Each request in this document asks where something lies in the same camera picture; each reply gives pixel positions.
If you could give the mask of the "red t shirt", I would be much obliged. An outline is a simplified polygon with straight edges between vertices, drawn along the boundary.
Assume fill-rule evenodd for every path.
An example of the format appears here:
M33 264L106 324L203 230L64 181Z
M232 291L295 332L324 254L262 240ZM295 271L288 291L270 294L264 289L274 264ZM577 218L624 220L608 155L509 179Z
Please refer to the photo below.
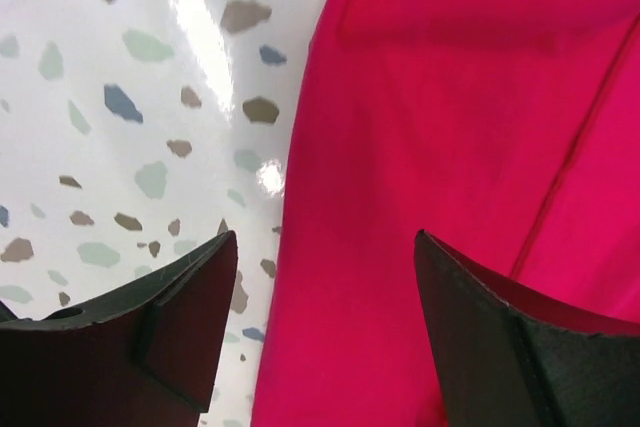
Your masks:
M288 160L256 426L449 426L427 231L639 319L639 0L327 0Z

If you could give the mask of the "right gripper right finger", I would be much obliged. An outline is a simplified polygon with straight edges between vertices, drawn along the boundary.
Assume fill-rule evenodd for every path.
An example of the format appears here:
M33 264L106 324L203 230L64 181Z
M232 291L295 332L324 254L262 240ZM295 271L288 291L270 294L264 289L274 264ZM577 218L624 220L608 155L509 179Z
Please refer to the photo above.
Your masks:
M414 265L449 425L638 425L638 324L543 295L425 231Z

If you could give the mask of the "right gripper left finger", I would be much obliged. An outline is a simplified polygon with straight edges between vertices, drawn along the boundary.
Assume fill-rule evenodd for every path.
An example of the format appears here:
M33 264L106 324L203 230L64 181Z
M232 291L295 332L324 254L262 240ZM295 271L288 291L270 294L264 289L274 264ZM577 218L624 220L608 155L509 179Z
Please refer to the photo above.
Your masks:
M211 404L236 273L229 231L43 319L3 308L2 424L197 425Z

